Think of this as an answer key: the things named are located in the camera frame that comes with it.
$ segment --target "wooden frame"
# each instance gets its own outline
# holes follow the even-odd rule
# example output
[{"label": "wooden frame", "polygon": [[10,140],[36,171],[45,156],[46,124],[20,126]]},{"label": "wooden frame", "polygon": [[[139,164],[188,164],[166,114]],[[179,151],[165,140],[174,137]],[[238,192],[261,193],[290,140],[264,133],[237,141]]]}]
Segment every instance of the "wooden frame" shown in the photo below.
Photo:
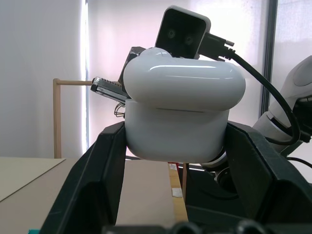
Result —
[{"label": "wooden frame", "polygon": [[62,158],[61,151],[61,118],[60,118],[60,86],[61,85],[92,85],[92,81],[53,79],[53,127],[54,127],[54,158]]}]

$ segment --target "teal object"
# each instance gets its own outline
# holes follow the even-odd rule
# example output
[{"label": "teal object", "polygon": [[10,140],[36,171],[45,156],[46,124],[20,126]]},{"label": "teal object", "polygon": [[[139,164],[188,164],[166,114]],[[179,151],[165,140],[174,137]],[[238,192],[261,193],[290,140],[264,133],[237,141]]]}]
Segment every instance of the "teal object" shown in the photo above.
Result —
[{"label": "teal object", "polygon": [[28,234],[39,234],[40,230],[34,230],[34,229],[31,229],[29,230]]}]

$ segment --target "table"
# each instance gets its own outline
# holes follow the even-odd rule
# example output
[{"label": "table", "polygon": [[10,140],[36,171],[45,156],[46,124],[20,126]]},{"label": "table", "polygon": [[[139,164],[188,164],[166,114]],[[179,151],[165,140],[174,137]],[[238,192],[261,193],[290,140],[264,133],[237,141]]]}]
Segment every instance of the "table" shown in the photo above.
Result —
[{"label": "table", "polygon": [[[58,164],[51,161],[50,169],[2,200],[1,233],[26,234],[29,229],[40,229],[76,161],[66,159]],[[32,168],[24,170],[14,180],[22,178],[25,171],[32,171]],[[184,200],[173,197],[172,188],[181,189],[175,165],[146,160],[126,161],[117,225],[171,227],[176,222],[187,221]]]}]

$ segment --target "camera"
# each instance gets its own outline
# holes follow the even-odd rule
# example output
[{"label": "camera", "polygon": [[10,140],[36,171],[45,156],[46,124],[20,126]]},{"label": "camera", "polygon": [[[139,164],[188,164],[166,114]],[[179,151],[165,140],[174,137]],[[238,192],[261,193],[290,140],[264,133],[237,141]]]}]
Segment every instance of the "camera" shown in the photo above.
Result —
[{"label": "camera", "polygon": [[178,6],[164,13],[155,47],[172,57],[198,59],[198,49],[205,33],[210,31],[209,18]]}]

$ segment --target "camera lens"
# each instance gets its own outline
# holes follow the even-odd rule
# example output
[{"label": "camera lens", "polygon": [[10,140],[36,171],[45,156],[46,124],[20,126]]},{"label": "camera lens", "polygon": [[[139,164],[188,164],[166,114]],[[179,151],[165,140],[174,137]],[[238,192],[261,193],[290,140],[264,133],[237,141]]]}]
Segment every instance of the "camera lens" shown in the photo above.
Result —
[{"label": "camera lens", "polygon": [[168,30],[168,38],[172,39],[175,37],[175,35],[176,35],[175,30],[173,30],[173,29]]},{"label": "camera lens", "polygon": [[191,37],[191,36],[188,36],[185,38],[185,44],[187,44],[187,45],[191,45],[193,43],[193,41],[194,41],[193,37]]}]

